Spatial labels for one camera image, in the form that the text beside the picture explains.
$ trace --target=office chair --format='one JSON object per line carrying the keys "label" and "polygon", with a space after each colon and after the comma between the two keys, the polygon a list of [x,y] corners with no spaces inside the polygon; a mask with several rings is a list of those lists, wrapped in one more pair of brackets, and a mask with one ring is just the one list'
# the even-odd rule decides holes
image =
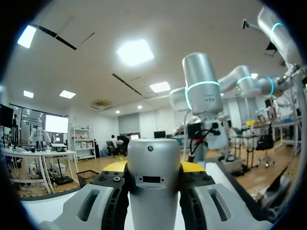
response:
{"label": "office chair", "polygon": [[106,142],[106,145],[107,145],[107,150],[109,151],[109,153],[111,153],[111,158],[115,158],[113,156],[113,153],[115,153],[115,147],[114,147],[114,144],[112,141],[108,140]]}
{"label": "office chair", "polygon": [[260,137],[260,139],[257,141],[257,147],[256,147],[256,150],[265,151],[265,156],[261,157],[258,160],[258,165],[257,166],[259,166],[259,164],[262,161],[264,161],[266,168],[269,167],[269,162],[270,161],[272,161],[273,164],[275,164],[275,160],[268,156],[268,150],[272,149],[274,147],[274,140],[273,140],[273,136],[272,136],[272,124],[270,124],[268,131],[269,132],[268,132],[267,135],[263,135],[263,136]]}

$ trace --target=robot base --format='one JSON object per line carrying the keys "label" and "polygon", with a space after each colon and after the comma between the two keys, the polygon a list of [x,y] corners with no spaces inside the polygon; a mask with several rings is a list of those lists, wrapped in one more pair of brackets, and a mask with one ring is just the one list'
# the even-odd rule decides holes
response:
{"label": "robot base", "polygon": [[242,172],[243,170],[242,168],[243,159],[240,157],[236,158],[234,161],[226,161],[226,159],[223,159],[221,160],[221,162],[223,163],[226,170],[229,171],[230,173],[237,174],[239,172]]}

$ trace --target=square ceiling light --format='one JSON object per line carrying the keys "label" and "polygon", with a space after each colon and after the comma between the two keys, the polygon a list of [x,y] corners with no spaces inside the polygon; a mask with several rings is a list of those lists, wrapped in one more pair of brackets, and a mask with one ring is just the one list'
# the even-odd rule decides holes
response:
{"label": "square ceiling light", "polygon": [[71,99],[71,98],[73,98],[75,95],[76,95],[76,94],[73,93],[73,92],[69,92],[69,91],[63,90],[59,96],[60,96],[60,97],[66,97],[66,98],[68,98],[68,99]]}
{"label": "square ceiling light", "polygon": [[17,43],[26,48],[30,48],[35,32],[36,32],[36,29],[28,25],[23,31],[23,33],[21,34],[21,36],[19,37]]}
{"label": "square ceiling light", "polygon": [[135,66],[154,58],[152,51],[144,39],[126,43],[117,53],[128,66]]}
{"label": "square ceiling light", "polygon": [[24,90],[24,96],[25,96],[25,97],[29,97],[29,98],[33,98],[34,93],[28,92],[28,91]]}
{"label": "square ceiling light", "polygon": [[164,92],[164,91],[168,91],[171,89],[171,87],[169,86],[169,84],[167,83],[167,81],[161,82],[161,83],[157,83],[157,84],[153,84],[149,86],[154,92]]}

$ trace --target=yellow panel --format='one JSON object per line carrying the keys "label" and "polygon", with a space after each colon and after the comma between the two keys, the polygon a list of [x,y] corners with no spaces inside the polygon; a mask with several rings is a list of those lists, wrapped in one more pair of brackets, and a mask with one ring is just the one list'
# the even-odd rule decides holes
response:
{"label": "yellow panel", "polygon": [[187,162],[187,161],[181,161],[183,172],[199,172],[199,171],[205,171],[204,168],[202,168],[200,165]]}
{"label": "yellow panel", "polygon": [[[110,172],[124,172],[125,166],[128,161],[120,161],[115,162],[112,164],[109,164],[106,166],[103,171],[110,171]],[[199,172],[199,171],[205,171],[204,168],[202,168],[200,165],[187,162],[187,161],[181,161],[183,171],[186,172]]]}
{"label": "yellow panel", "polygon": [[120,161],[120,162],[115,162],[115,163],[109,164],[108,166],[106,166],[103,169],[103,171],[124,172],[127,162],[128,161]]}

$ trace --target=ceiling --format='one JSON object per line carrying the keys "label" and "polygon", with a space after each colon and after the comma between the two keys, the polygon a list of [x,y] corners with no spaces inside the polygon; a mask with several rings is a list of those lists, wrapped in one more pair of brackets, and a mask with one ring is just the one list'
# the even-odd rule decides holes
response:
{"label": "ceiling", "polygon": [[[112,106],[97,112],[112,116],[118,115],[116,110],[119,115],[138,112],[138,105],[149,111],[169,105],[164,97],[169,92],[154,93],[149,85],[167,81],[171,89],[185,86],[181,61],[192,52],[206,53],[218,78],[242,64],[260,75],[283,74],[281,56],[263,54],[269,39],[241,28],[245,18],[257,24],[261,7],[256,0],[54,1],[31,23],[57,33],[77,49],[40,30],[29,49],[16,44],[6,72],[9,96],[58,110],[88,108],[92,101],[106,99]],[[129,67],[116,51],[140,39],[147,41],[154,59]],[[34,98],[24,97],[23,90],[33,92]],[[76,96],[59,97],[62,90]],[[235,93],[237,89],[224,97]]]}

